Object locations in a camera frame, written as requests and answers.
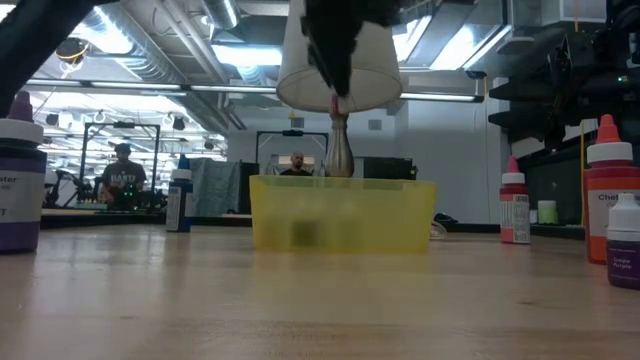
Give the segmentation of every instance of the yellow plastic container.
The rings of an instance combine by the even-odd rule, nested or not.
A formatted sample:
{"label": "yellow plastic container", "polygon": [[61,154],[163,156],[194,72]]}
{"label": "yellow plastic container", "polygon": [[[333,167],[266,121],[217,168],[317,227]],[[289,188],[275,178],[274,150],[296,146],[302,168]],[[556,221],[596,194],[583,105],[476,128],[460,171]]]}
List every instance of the yellow plastic container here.
{"label": "yellow plastic container", "polygon": [[427,181],[252,176],[258,251],[424,253],[436,186]]}

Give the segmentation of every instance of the small container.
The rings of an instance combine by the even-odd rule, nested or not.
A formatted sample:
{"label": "small container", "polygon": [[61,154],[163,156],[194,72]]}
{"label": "small container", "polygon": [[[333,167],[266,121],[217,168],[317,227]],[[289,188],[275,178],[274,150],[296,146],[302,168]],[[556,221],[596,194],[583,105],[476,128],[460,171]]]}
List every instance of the small container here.
{"label": "small container", "polygon": [[172,173],[169,183],[169,199],[167,205],[167,231],[191,232],[191,217],[193,216],[193,183],[189,160],[180,156],[178,169]]}
{"label": "small container", "polygon": [[594,264],[606,264],[607,224],[609,209],[618,194],[640,196],[640,168],[632,165],[633,149],[621,142],[611,115],[604,115],[595,145],[587,148],[585,170],[585,232],[587,257]]}
{"label": "small container", "polygon": [[538,223],[541,225],[558,225],[558,208],[554,200],[538,201]]}
{"label": "small container", "polygon": [[434,183],[311,176],[251,176],[250,182],[256,251],[427,251]]}
{"label": "small container", "polygon": [[529,192],[515,157],[509,158],[500,189],[500,241],[505,244],[531,243]]}
{"label": "small container", "polygon": [[0,119],[0,252],[38,247],[47,154],[44,130],[33,123],[28,92],[18,93],[8,119]]}
{"label": "small container", "polygon": [[607,273],[611,285],[640,290],[640,206],[634,194],[619,194],[609,210]]}

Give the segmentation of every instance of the man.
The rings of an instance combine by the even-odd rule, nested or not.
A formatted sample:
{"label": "man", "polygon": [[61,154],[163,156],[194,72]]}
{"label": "man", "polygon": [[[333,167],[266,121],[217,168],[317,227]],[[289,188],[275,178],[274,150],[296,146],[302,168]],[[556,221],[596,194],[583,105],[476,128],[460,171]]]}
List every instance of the man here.
{"label": "man", "polygon": [[304,155],[300,151],[296,151],[291,155],[291,167],[281,172],[280,175],[312,176],[311,173],[302,168],[302,165],[304,165]]}
{"label": "man", "polygon": [[129,144],[119,144],[115,148],[118,161],[109,164],[102,174],[102,194],[107,204],[113,205],[119,202],[118,197],[128,185],[135,185],[142,189],[147,175],[140,164],[129,161],[131,147]]}

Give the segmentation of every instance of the wooden table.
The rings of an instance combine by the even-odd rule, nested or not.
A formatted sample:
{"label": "wooden table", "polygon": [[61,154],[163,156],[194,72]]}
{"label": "wooden table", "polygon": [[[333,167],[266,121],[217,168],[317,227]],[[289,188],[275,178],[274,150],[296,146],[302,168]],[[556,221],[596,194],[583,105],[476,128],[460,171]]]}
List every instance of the wooden table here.
{"label": "wooden table", "polygon": [[0,257],[0,359],[640,359],[640,292],[584,244],[257,254],[250,229],[43,232]]}

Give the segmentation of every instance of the orange bottle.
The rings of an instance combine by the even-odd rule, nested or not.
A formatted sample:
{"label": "orange bottle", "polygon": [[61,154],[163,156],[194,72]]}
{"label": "orange bottle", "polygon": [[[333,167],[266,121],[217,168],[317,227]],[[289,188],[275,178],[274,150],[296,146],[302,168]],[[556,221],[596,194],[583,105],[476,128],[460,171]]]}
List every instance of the orange bottle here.
{"label": "orange bottle", "polygon": [[585,233],[587,256],[594,264],[607,263],[607,227],[609,208],[618,202],[618,194],[640,197],[640,168],[632,165],[633,149],[621,142],[613,116],[604,115],[598,139],[587,148],[585,170]]}

